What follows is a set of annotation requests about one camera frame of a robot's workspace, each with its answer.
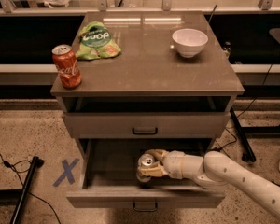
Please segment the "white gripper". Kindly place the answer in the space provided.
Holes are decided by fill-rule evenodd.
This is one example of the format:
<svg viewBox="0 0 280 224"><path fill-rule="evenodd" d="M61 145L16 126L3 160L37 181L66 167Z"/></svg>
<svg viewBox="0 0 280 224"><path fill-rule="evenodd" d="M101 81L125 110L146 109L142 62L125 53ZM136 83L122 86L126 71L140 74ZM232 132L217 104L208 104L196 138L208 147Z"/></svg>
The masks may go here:
<svg viewBox="0 0 280 224"><path fill-rule="evenodd" d="M183 179L183 163L186 154L181 151L168 151L164 149L150 149L147 151L146 163L155 161L162 162L163 166L140 167L138 175L140 177L162 177L168 175L173 179Z"/></svg>

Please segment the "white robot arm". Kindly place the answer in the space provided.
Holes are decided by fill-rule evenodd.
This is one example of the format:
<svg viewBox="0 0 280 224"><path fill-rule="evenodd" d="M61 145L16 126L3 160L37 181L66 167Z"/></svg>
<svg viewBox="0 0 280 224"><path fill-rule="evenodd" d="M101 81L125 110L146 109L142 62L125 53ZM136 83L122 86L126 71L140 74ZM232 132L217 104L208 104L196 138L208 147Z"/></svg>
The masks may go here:
<svg viewBox="0 0 280 224"><path fill-rule="evenodd" d="M151 149L139 158L139 181L148 182L151 177L165 175L172 179L189 179L207 189L229 183L280 220L280 187L220 152L209 151L201 157L181 151Z"/></svg>

